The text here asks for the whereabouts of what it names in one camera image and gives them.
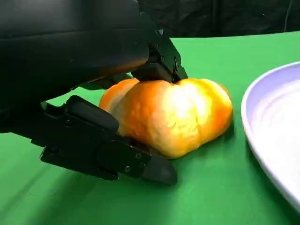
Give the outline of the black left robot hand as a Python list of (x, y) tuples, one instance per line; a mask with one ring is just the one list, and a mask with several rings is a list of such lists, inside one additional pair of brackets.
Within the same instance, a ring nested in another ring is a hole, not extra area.
[(134, 0), (3, 0), (0, 3), (0, 131), (43, 148), (41, 161), (105, 180), (119, 174), (177, 183), (170, 161), (117, 133), (109, 113), (73, 95), (125, 80), (187, 78), (169, 37)]

